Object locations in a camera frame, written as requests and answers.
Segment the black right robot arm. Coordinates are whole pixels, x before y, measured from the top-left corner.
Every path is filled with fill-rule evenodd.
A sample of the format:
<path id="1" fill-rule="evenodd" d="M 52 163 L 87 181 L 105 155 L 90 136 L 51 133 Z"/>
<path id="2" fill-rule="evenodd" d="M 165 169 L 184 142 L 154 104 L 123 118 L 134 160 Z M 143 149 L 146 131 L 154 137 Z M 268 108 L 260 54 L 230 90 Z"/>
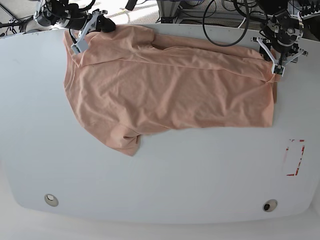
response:
<path id="1" fill-rule="evenodd" d="M 105 17 L 106 10 L 89 10 L 94 6 L 92 0 L 85 7 L 79 7 L 68 0 L 39 0 L 33 19 L 41 26 L 58 25 L 67 29 L 72 41 L 71 49 L 75 54 L 89 48 L 85 36 L 91 32 L 110 33 L 116 30 L 116 24 Z"/>

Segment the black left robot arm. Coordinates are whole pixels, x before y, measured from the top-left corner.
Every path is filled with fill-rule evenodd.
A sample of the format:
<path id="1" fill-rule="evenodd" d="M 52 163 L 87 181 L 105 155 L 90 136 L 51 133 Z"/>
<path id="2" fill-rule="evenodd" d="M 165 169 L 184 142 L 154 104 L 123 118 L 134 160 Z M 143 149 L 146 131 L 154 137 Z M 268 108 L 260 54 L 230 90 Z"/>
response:
<path id="1" fill-rule="evenodd" d="M 304 34 L 301 19 L 288 12 L 287 0 L 258 0 L 257 5 L 266 19 L 261 23 L 261 37 L 251 40 L 260 45 L 260 53 L 272 62 L 271 72 L 283 75 L 285 67 L 308 52 L 299 47 L 298 41 Z"/>

